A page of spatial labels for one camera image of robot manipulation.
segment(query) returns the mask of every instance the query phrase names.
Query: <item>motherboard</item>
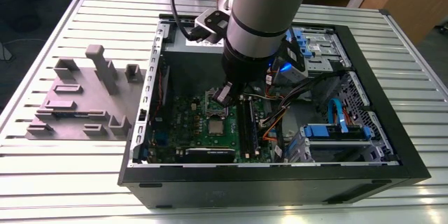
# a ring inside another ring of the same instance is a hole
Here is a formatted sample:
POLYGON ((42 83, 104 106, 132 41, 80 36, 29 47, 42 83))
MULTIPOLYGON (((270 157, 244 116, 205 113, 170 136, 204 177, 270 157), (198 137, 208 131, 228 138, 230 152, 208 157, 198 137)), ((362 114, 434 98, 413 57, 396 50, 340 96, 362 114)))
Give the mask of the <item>motherboard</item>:
POLYGON ((269 163, 270 150, 260 145, 257 123, 264 118, 262 101, 241 97, 222 108, 214 89, 193 97, 176 96, 169 127, 150 136, 150 163, 269 163))

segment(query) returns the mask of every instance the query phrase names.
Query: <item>ram slot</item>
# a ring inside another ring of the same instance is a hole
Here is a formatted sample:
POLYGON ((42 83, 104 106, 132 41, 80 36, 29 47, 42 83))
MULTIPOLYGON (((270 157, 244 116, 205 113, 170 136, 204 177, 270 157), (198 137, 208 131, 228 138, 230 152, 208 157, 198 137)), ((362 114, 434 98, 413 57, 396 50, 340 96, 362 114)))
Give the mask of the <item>ram slot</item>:
POLYGON ((257 124, 253 113, 252 100, 241 99, 236 104, 237 129, 240 132, 240 155, 250 158, 258 155, 257 124))

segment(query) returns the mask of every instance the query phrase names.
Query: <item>slotted metal table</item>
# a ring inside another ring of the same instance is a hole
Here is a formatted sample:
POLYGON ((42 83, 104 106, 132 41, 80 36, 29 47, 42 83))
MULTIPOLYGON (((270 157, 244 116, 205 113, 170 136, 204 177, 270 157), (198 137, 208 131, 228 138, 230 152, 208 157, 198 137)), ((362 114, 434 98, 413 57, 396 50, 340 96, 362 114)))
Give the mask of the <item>slotted metal table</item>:
MULTIPOLYGON (((214 0, 176 0, 198 15, 214 0)), ((0 116, 0 221, 64 223, 442 223, 448 219, 448 91, 396 22, 377 10, 302 5, 296 22, 350 28, 432 178, 352 205, 148 210, 117 186, 124 142, 28 140, 60 57, 93 67, 88 44, 116 68, 146 69, 169 0, 72 0, 0 116)))

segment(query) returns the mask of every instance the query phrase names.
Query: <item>orange wire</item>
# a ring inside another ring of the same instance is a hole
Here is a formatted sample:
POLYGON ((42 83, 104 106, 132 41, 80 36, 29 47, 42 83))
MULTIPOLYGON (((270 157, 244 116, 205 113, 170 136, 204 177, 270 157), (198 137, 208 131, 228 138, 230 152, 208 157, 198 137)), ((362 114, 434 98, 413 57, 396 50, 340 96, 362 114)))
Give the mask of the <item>orange wire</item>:
POLYGON ((346 117, 345 120, 348 121, 349 124, 353 124, 353 121, 352 121, 352 118, 350 116, 348 115, 348 112, 345 109, 342 109, 342 113, 344 113, 344 116, 346 117))
POLYGON ((274 96, 270 96, 269 95, 269 85, 265 85, 265 91, 264 91, 264 96, 266 97, 266 98, 276 98, 274 96))
POLYGON ((270 132, 273 126, 277 124, 277 122, 280 121, 280 119, 281 119, 282 116, 285 115, 285 113, 286 113, 286 111, 282 112, 282 114, 278 116, 277 120, 274 120, 273 124, 270 125, 269 129, 265 131, 265 133, 264 133, 264 135, 262 135, 262 140, 270 140, 270 141, 272 141, 273 138, 266 137, 266 135, 268 135, 268 133, 270 132))

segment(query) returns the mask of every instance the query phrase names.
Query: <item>green circuit board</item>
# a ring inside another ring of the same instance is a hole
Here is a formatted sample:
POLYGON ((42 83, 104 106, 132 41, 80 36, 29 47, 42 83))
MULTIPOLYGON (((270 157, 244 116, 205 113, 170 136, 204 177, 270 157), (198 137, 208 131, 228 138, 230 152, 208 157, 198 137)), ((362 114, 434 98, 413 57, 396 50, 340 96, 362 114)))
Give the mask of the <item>green circuit board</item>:
MULTIPOLYGON (((254 116, 264 118, 261 100, 253 101, 254 116)), ((269 163, 269 147, 254 158, 240 157, 240 136, 236 107, 224 109, 206 93, 196 97, 174 97, 166 145, 156 148, 157 163, 176 163, 176 149, 192 147, 226 148, 236 151, 234 163, 269 163)))

